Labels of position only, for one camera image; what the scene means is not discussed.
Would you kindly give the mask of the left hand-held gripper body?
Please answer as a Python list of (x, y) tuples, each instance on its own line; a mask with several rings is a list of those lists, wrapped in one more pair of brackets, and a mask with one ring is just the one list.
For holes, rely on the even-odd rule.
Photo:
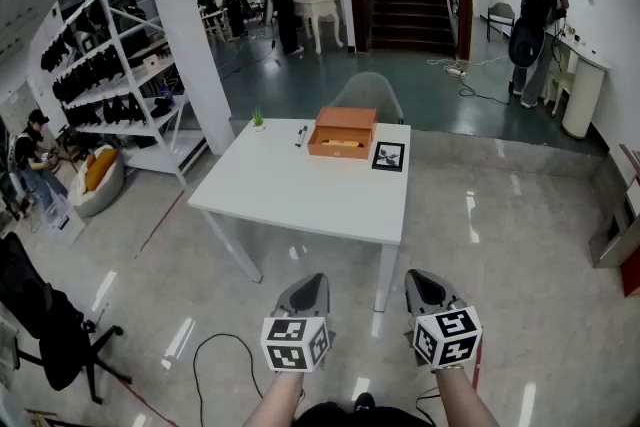
[(329, 302), (302, 311), (277, 303), (264, 318), (260, 336), (269, 369), (284, 373), (323, 369), (334, 342), (329, 313)]

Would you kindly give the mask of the orange box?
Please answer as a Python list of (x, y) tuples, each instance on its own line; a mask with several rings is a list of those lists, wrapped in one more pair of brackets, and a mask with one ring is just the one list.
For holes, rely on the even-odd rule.
[[(323, 107), (317, 116), (307, 143), (312, 156), (367, 160), (377, 128), (375, 109)], [(360, 148), (323, 146), (325, 140), (363, 143)]]

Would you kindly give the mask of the person's left forearm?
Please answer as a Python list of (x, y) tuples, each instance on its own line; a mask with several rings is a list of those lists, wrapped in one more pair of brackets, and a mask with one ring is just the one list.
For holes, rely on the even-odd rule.
[(291, 427), (302, 395), (304, 373), (282, 372), (242, 427)]

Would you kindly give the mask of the person's right forearm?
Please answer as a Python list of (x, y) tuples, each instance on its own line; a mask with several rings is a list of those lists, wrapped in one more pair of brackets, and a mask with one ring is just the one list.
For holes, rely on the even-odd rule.
[(449, 427), (499, 427), (463, 367), (433, 370)]

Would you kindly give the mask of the person's black clothing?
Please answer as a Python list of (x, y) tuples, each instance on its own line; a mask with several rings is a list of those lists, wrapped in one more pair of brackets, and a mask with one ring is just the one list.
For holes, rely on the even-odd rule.
[(394, 407), (348, 412), (335, 402), (317, 404), (293, 421), (292, 427), (432, 427), (427, 421)]

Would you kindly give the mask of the grey upholstered chair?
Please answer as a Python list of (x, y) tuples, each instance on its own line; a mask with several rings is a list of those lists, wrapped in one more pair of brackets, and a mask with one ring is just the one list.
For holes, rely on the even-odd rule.
[(329, 106), (375, 109), (380, 123), (404, 123), (403, 110), (389, 80), (376, 72), (353, 75)]

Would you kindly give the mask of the white metal shelf rack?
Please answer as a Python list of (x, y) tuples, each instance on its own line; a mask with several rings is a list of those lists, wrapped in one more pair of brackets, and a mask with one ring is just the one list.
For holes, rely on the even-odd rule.
[[(77, 9), (88, 1), (89, 0), (84, 0)], [(173, 108), (168, 115), (150, 120), (146, 132), (142, 132), (139, 126), (125, 128), (123, 126), (111, 125), (105, 128), (98, 128), (96, 126), (75, 128), (67, 125), (67, 119), (63, 114), (61, 104), (56, 100), (52, 91), (52, 95), (59, 104), (63, 114), (63, 126), (74, 129), (81, 134), (97, 135), (112, 140), (116, 146), (122, 150), (124, 162), (129, 167), (172, 174), (176, 176), (180, 182), (184, 182), (186, 180), (185, 174), (187, 170), (206, 149), (207, 142), (199, 125), (184, 116), (189, 108), (190, 99), (179, 75), (160, 18), (151, 13), (155, 7), (155, 0), (102, 1), (106, 7), (136, 4), (146, 12), (149, 19), (157, 19), (159, 21), (162, 29), (159, 37), (166, 40), (169, 55), (173, 60), (173, 65), (161, 76), (163, 81), (171, 87)], [(52, 39), (61, 31), (67, 19), (62, 23), (61, 28)]]

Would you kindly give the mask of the grey beanbag seat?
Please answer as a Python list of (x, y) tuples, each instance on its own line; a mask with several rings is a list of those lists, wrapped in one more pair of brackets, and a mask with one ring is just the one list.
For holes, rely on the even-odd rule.
[[(98, 156), (99, 153), (107, 147), (114, 148), (106, 144), (96, 149), (93, 153), (90, 153), (89, 156), (92, 154)], [(96, 190), (88, 191), (85, 186), (87, 160), (89, 156), (82, 163), (76, 176), (72, 180), (68, 189), (67, 200), (81, 218), (93, 217), (102, 212), (109, 207), (120, 194), (124, 186), (125, 169), (123, 157), (120, 151), (117, 151), (118, 156), (115, 162)]]

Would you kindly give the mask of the orange cushion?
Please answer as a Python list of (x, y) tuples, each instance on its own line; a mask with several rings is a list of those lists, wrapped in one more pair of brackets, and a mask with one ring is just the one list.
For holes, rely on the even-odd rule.
[(111, 147), (103, 149), (98, 156), (94, 154), (89, 156), (85, 177), (85, 186), (88, 191), (94, 191), (98, 188), (117, 156), (118, 151)]

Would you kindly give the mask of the white stool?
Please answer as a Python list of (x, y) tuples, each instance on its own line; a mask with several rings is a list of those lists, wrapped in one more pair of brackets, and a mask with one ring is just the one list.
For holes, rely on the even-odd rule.
[(554, 107), (551, 112), (552, 117), (555, 117), (557, 114), (564, 89), (571, 87), (572, 81), (573, 75), (568, 72), (549, 71), (547, 73), (542, 98), (544, 105), (548, 105), (551, 101), (554, 102)]

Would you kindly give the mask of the grey metal-legged chair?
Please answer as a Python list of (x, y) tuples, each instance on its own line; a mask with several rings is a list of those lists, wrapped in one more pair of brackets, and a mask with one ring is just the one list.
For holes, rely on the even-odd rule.
[(496, 2), (487, 9), (487, 41), (491, 41), (491, 30), (494, 25), (513, 28), (516, 17), (512, 7), (504, 2)]

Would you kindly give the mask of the small white table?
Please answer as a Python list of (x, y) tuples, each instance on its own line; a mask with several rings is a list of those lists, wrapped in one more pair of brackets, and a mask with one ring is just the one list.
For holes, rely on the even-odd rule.
[(207, 34), (217, 40), (226, 43), (232, 37), (226, 8), (209, 14), (201, 11), (201, 21)]

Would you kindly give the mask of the white dressing table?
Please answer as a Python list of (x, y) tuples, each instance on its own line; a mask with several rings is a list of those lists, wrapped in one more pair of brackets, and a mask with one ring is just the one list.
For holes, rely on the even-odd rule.
[(319, 21), (321, 18), (330, 18), (333, 22), (334, 40), (339, 48), (344, 44), (340, 39), (340, 18), (337, 9), (337, 0), (294, 0), (294, 12), (302, 19), (304, 30), (308, 39), (315, 43), (315, 53), (322, 53), (321, 31)]

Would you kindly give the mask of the group of black devices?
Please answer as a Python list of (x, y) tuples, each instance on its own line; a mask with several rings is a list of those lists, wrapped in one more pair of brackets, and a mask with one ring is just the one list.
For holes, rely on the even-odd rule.
[[(41, 56), (54, 75), (52, 91), (67, 125), (135, 127), (168, 115), (173, 103), (162, 97), (161, 76), (173, 65), (157, 19), (138, 5), (106, 7), (89, 0), (64, 23)], [(143, 59), (157, 55), (148, 71)]]

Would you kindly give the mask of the black picture frame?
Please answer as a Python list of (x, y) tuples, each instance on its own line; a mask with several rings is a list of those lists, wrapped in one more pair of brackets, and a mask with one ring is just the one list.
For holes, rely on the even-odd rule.
[(372, 168), (375, 170), (401, 172), (403, 170), (405, 145), (403, 143), (377, 143)]

